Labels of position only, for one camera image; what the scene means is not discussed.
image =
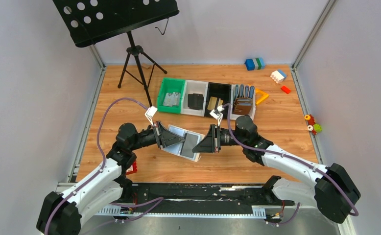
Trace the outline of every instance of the music stand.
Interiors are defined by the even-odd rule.
[[[152,106],[148,85],[154,66],[165,74],[167,71],[150,58],[141,46],[135,45],[131,31],[179,14],[176,0],[53,0],[53,2],[77,47],[87,47],[127,33],[131,47],[127,49],[127,58],[118,88],[121,87],[124,73],[127,72],[144,86],[149,105]],[[153,63],[147,84],[139,54],[144,55]],[[133,55],[136,60],[141,81],[126,70],[130,55]]]

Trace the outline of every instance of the table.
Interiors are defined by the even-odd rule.
[[[288,65],[267,65],[264,70],[247,71],[245,65],[164,65],[168,74],[159,70],[153,73],[149,93],[154,104],[164,77],[209,81],[228,84],[251,84],[269,94],[269,97],[257,106],[254,123],[258,132],[266,139],[273,141],[284,150],[311,162],[317,162],[316,154],[310,139],[300,101],[293,83]],[[146,94],[141,84],[126,75],[121,89],[117,88],[123,65],[107,67],[99,94],[91,128],[86,140],[77,181],[94,170],[102,161],[96,145],[96,134],[102,116],[115,99],[130,97],[146,104]],[[136,66],[127,68],[137,75]],[[281,69],[287,79],[281,85],[276,84],[270,74]],[[144,69],[146,77],[151,69]],[[291,89],[290,94],[280,90],[285,85]],[[112,144],[118,128],[126,122],[133,123],[137,131],[150,124],[144,116],[144,109],[131,101],[120,101],[112,107],[103,125],[100,143],[105,153]],[[153,121],[160,120],[167,128],[169,124],[191,131],[207,134],[209,125],[216,122],[209,117],[196,117],[157,112]],[[197,163],[169,154],[150,146],[135,151],[138,172],[128,175],[133,182],[172,182],[172,183],[265,183],[270,176],[280,175],[289,180],[294,178],[279,170],[250,162],[239,146],[222,148],[220,153],[201,154]]]

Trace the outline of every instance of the black bin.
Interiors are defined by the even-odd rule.
[[[231,102],[231,85],[230,84],[221,84],[221,83],[214,83],[209,82],[208,83],[208,92],[206,94],[206,105],[205,105],[205,117],[211,117],[209,114],[210,110],[208,110],[208,104],[209,100],[211,99],[211,96],[218,97],[222,99],[224,104],[228,104]],[[224,114],[224,118],[228,117],[228,107],[225,108],[224,111],[222,111]]]

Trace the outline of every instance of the white wall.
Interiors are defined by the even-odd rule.
[[[179,15],[133,31],[162,64],[293,63],[327,0],[177,0]],[[124,64],[126,34],[97,44],[105,63]]]
[[[362,194],[357,234],[381,234],[381,1],[339,0],[299,74],[323,157]]]
[[[39,234],[43,198],[67,177],[98,77],[52,1],[0,0],[0,235]]]

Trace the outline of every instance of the floor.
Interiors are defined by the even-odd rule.
[[[303,118],[302,108],[288,65],[267,65],[264,70],[247,71],[244,65],[164,65],[168,74],[155,68],[149,91],[154,104],[164,77],[210,81],[228,84],[251,84],[269,94],[269,98],[257,106],[254,123],[258,132],[281,148],[308,161],[317,162],[309,132]],[[102,116],[111,102],[120,97],[131,97],[148,105],[141,84],[128,74],[121,89],[117,88],[122,66],[109,66],[104,77],[101,92],[83,152],[77,180],[81,180],[102,161],[96,145],[96,134]],[[290,94],[280,90],[270,74],[281,69],[288,77],[282,85],[291,89]],[[139,77],[137,67],[128,70]],[[146,78],[151,69],[144,69]],[[189,115],[158,112],[153,121],[160,120],[201,134],[206,134],[215,119]],[[121,101],[114,105],[107,115],[100,135],[104,152],[111,149],[118,128],[126,122],[133,123],[138,131],[149,125],[144,110],[134,102]],[[137,155],[138,172],[129,175],[133,182],[174,182],[174,183],[264,183],[272,175],[280,175],[289,180],[294,178],[278,170],[254,164],[246,159],[239,146],[223,147],[220,153],[202,154],[197,163],[171,155],[156,146],[139,149]]]
[[[294,209],[286,209],[290,218]],[[80,234],[98,225],[113,220],[109,216],[94,216]],[[112,223],[88,233],[89,235],[140,234],[140,235],[339,235],[337,224],[328,220],[317,209],[300,209],[293,222],[278,228],[265,225],[260,219],[214,219],[214,218],[168,218],[143,217],[137,221],[121,224]]]

